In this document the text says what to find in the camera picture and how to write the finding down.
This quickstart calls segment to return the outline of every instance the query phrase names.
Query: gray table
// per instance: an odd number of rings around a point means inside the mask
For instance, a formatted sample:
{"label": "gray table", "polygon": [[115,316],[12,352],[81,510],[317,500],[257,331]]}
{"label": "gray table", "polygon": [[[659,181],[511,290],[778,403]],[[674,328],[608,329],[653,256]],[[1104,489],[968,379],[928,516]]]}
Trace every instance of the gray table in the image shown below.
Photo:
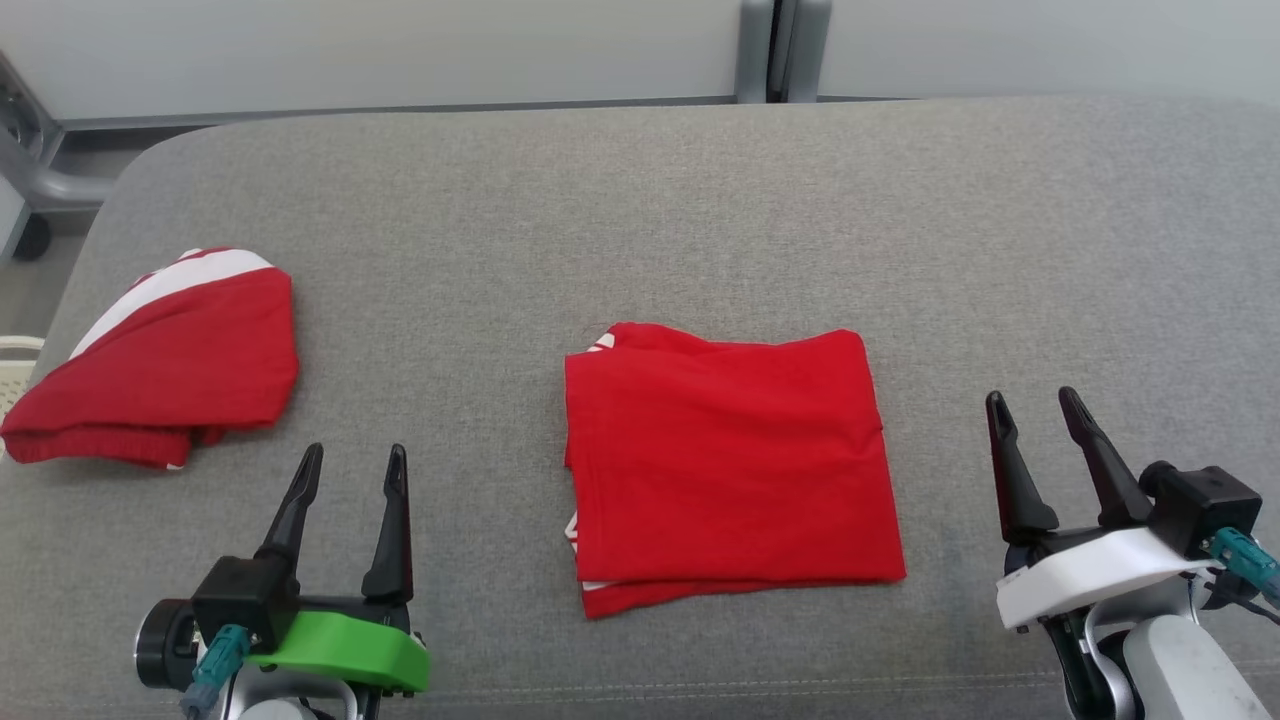
{"label": "gray table", "polygon": [[[298,577],[352,592],[408,447],[433,691],[401,717],[1055,717],[1047,638],[1001,629],[983,396],[1005,391],[1064,523],[1091,524],[1056,406],[1074,384],[1135,468],[1220,464],[1280,547],[1280,113],[1020,99],[361,115],[146,152],[86,242],[37,374],[191,247],[296,281],[279,427],[178,474],[0,468],[3,711],[174,716],[133,633],[251,552],[326,446]],[[612,322],[867,341],[910,577],[703,597],[588,623],[562,530],[561,357]],[[1280,712],[1277,629],[1207,625]]]}

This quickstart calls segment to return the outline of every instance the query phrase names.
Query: gray metal frame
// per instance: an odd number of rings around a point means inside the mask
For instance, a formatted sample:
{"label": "gray metal frame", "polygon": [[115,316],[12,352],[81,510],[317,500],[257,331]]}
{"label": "gray metal frame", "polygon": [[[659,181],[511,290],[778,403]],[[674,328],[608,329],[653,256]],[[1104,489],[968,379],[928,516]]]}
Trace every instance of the gray metal frame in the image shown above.
{"label": "gray metal frame", "polygon": [[63,120],[65,132],[200,128],[248,120],[310,118],[317,115],[360,115],[371,113],[488,113],[492,110],[563,110],[575,108],[662,108],[682,105],[732,105],[732,95],[696,97],[636,97],[628,100],[563,100],[556,102],[481,102],[476,105],[404,105],[388,108],[319,108],[311,110],[261,110],[250,113],[198,113],[191,115],[146,115],[137,118],[93,118]]}
{"label": "gray metal frame", "polygon": [[742,0],[737,27],[737,76],[733,82],[733,96],[740,105],[768,101],[773,1]]}
{"label": "gray metal frame", "polygon": [[111,179],[69,176],[49,167],[61,143],[63,129],[40,105],[13,65],[0,54],[0,77],[17,88],[36,118],[38,137],[20,145],[0,131],[0,176],[18,191],[33,211],[97,208],[111,192]]}
{"label": "gray metal frame", "polygon": [[783,102],[817,102],[822,55],[827,49],[831,0],[780,0],[769,90]]}

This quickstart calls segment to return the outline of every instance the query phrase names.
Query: white stripe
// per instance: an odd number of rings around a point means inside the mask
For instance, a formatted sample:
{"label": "white stripe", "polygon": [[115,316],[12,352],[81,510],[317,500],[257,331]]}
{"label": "white stripe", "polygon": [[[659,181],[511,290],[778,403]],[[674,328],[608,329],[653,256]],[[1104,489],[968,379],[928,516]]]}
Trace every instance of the white stripe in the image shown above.
{"label": "white stripe", "polygon": [[[577,557],[577,542],[576,541],[570,541],[568,544],[573,548],[573,557]],[[586,583],[582,583],[582,592],[598,591],[600,588],[607,588],[607,587],[609,587],[612,584],[614,584],[614,583],[591,583],[591,582],[586,582]]]}
{"label": "white stripe", "polygon": [[[183,258],[193,252],[200,251],[189,250],[183,254]],[[223,250],[220,252],[210,252],[202,258],[182,260],[163,270],[156,270],[150,278],[134,286],[129,292],[125,292],[124,297],[116,300],[115,305],[111,305],[93,323],[93,327],[84,334],[84,340],[76,346],[72,357],[88,350],[102,336],[111,332],[111,329],[128,319],[129,315],[137,313],[150,302],[198,284],[218,282],[270,266],[270,263],[247,250]]]}

